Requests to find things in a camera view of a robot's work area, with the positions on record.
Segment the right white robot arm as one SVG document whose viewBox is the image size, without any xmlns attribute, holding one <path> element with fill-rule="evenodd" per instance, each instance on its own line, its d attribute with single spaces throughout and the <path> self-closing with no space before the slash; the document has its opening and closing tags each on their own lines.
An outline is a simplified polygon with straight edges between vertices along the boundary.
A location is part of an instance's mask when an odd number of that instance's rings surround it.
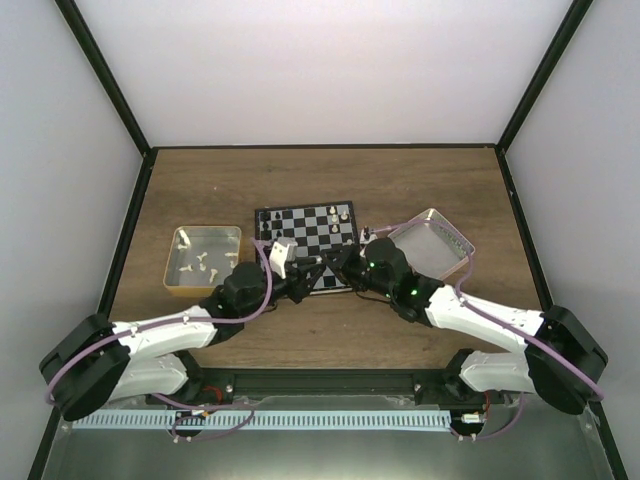
<svg viewBox="0 0 640 480">
<path fill-rule="evenodd" d="M 465 403 L 487 390 L 535 393 L 555 409 L 579 415 L 603 393 L 597 382 L 608 358 L 569 309 L 519 309 L 465 295 L 416 272 L 392 240 L 377 239 L 322 252 L 338 279 L 358 291 L 386 297 L 410 323 L 457 331 L 494 346 L 473 351 L 444 378 L 447 396 Z"/>
</svg>

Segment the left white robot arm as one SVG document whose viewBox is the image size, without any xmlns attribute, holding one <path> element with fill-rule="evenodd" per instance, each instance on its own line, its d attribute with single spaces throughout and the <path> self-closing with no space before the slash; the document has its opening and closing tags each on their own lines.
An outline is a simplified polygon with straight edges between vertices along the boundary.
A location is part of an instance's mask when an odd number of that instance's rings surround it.
<svg viewBox="0 0 640 480">
<path fill-rule="evenodd" d="M 189 350 L 227 341 L 283 297 L 301 302 L 324 270 L 319 258 L 242 262 L 181 312 L 132 322 L 90 315 L 41 360 L 45 400 L 67 421 L 139 395 L 194 403 L 205 381 Z"/>
</svg>

